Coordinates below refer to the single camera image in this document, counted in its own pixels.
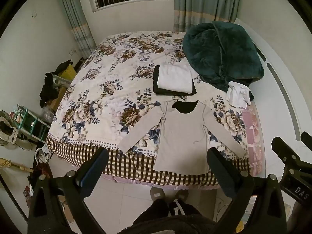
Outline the green shelf rack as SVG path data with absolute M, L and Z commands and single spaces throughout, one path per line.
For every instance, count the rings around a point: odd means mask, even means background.
M 17 105 L 17 110 L 12 114 L 12 120 L 22 134 L 33 141 L 45 143 L 50 125 L 28 108 Z

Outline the right grey-green curtain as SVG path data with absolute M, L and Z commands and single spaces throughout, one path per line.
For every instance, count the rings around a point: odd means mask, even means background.
M 194 25 L 223 21 L 233 23 L 240 0 L 175 0 L 174 31 L 186 32 Z

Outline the pink bed sheet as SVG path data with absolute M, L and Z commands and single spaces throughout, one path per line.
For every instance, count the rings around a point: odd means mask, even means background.
M 255 103 L 251 102 L 241 112 L 246 128 L 250 172 L 252 176 L 265 177 L 265 148 Z

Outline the grey-green curtain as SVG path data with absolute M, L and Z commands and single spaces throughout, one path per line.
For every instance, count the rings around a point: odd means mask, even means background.
M 78 45 L 82 57 L 87 59 L 96 48 L 80 0 L 59 0 L 74 41 Z
M 174 31 L 186 32 L 194 25 L 223 21 L 233 23 L 240 0 L 175 0 Z

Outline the white bed headboard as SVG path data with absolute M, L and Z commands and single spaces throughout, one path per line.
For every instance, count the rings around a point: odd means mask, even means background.
M 242 26 L 256 46 L 264 69 L 262 79 L 250 84 L 254 104 L 262 129 L 265 152 L 264 175 L 283 175 L 284 164 L 271 148 L 275 137 L 283 139 L 300 158 L 310 163 L 311 150 L 300 140 L 302 132 L 311 133 L 311 115 L 299 86 L 282 59 L 267 42 L 240 19 Z

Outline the left grey-green curtain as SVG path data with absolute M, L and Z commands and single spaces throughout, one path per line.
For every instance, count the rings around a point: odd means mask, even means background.
M 87 59 L 96 48 L 80 0 L 59 0 L 74 41 L 78 45 L 82 57 Z

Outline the dark green plush blanket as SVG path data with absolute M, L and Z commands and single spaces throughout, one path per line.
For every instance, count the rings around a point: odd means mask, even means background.
M 183 52 L 201 81 L 227 92 L 231 81 L 249 86 L 264 76 L 256 47 L 240 25 L 212 21 L 192 26 Z

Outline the black clothes pile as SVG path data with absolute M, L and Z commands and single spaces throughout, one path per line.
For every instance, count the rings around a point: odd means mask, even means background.
M 63 73 L 69 65 L 73 65 L 71 60 L 59 64 L 54 72 L 47 72 L 45 74 L 44 85 L 39 95 L 41 108 L 58 98 L 60 88 L 69 87 L 70 83 L 60 77 L 60 74 Z

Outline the floral bed quilt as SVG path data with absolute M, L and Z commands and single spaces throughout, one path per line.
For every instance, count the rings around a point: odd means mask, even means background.
M 202 82 L 195 72 L 194 95 L 157 95 L 153 91 L 156 66 L 188 65 L 182 49 L 183 38 L 183 32 L 140 31 L 112 35 L 102 41 L 58 106 L 46 140 L 50 150 L 68 163 L 80 166 L 104 147 L 108 150 L 104 174 L 118 182 L 214 188 L 217 180 L 211 172 L 181 175 L 153 170 L 159 126 L 151 128 L 127 153 L 117 147 L 153 107 L 197 101 L 212 110 L 215 119 L 243 148 L 244 156 L 238 158 L 213 134 L 207 134 L 208 145 L 217 148 L 237 169 L 249 171 L 246 119 L 240 109 L 229 105 L 225 92 Z

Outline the white crumpled small cloth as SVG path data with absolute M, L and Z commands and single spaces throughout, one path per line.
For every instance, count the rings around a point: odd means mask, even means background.
M 226 100 L 233 107 L 246 109 L 251 104 L 249 87 L 230 81 Z

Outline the black folded garment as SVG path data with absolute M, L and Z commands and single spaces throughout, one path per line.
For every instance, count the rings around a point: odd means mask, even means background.
M 155 66 L 154 71 L 153 71 L 153 92 L 156 95 L 167 95 L 167 96 L 192 96 L 194 94 L 197 93 L 197 90 L 195 88 L 195 83 L 193 81 L 193 92 L 191 94 L 185 94 L 182 92 L 174 92 L 174 91 L 170 91 L 170 90 L 164 90 L 164 89 L 160 89 L 157 86 L 157 79 L 158 79 L 158 72 L 159 72 L 159 65 Z

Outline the operator black trousers legs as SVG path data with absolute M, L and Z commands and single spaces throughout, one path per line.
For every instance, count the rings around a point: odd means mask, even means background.
M 151 206 L 120 233 L 211 233 L 216 226 L 215 221 L 186 203 L 188 190 L 179 190 L 170 201 L 162 188 L 151 188 L 150 195 Z

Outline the yellow box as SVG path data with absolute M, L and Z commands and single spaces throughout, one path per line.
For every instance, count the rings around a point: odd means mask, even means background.
M 68 67 L 60 74 L 60 77 L 68 81 L 73 81 L 76 75 L 77 72 L 74 70 L 73 65 L 69 64 Z

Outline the beige long sleeve shirt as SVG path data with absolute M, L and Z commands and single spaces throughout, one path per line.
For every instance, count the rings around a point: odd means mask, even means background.
M 159 147 L 153 170 L 176 174 L 201 175 L 208 172 L 206 154 L 211 133 L 238 158 L 245 156 L 243 147 L 219 123 L 212 110 L 201 103 L 182 102 L 187 108 L 180 112 L 177 104 L 166 101 L 150 109 L 124 136 L 118 148 L 126 153 L 155 126 L 160 126 Z

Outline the straw broom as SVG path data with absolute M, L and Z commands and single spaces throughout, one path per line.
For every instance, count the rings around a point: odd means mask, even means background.
M 17 168 L 21 171 L 30 172 L 30 173 L 33 173 L 33 171 L 34 171 L 34 170 L 27 168 L 23 165 L 13 163 L 11 160 L 6 160 L 3 158 L 0 158 L 0 167 L 1 168 Z

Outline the white folded garment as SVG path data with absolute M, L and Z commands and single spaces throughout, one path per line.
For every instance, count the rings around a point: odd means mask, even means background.
M 160 65 L 157 86 L 160 89 L 191 94 L 193 80 L 186 65 Z

